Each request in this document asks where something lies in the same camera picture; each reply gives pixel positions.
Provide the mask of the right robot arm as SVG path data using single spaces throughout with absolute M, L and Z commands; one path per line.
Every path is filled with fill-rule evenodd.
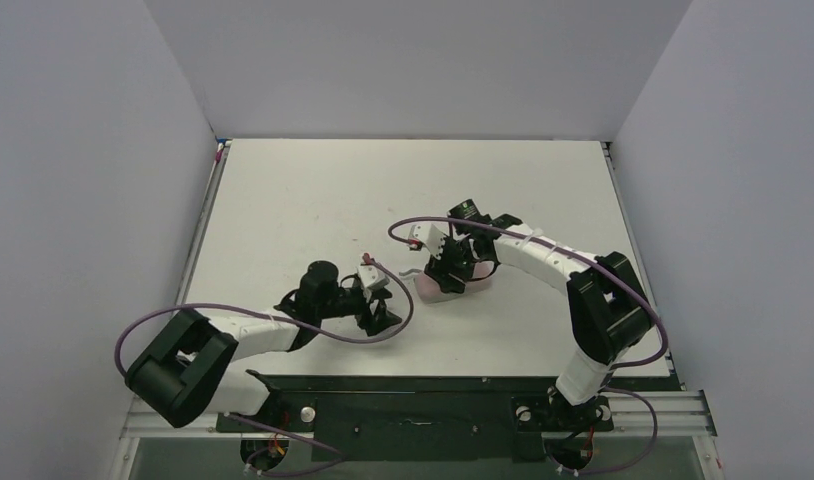
M 596 397 L 624 354 L 653 328 L 644 295 L 628 259 L 564 247 L 519 218 L 481 213 L 466 200 L 447 213 L 448 230 L 414 225 L 409 244 L 429 254 L 424 273 L 443 294 L 463 294 L 483 280 L 480 264 L 518 269 L 565 294 L 575 351 L 553 392 L 570 406 Z

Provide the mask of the pink umbrella case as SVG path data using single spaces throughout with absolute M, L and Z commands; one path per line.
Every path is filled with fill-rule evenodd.
M 398 273 L 398 277 L 411 283 L 419 299 L 425 304 L 447 302 L 450 300 L 476 294 L 489 289 L 492 286 L 491 262 L 478 263 L 473 270 L 474 277 L 463 282 L 449 278 L 448 282 L 440 284 L 431 276 L 419 268 L 410 268 Z

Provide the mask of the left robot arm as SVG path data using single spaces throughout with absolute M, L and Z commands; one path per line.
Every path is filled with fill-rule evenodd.
M 319 260 L 271 310 L 209 302 L 159 309 L 120 334 L 115 368 L 126 387 L 174 428 L 208 413 L 282 419 L 288 408 L 281 389 L 241 360 L 296 352 L 318 337 L 379 343 L 412 319 L 389 310 L 389 284 L 407 287 L 371 257 L 349 279 L 346 285 L 333 263 Z

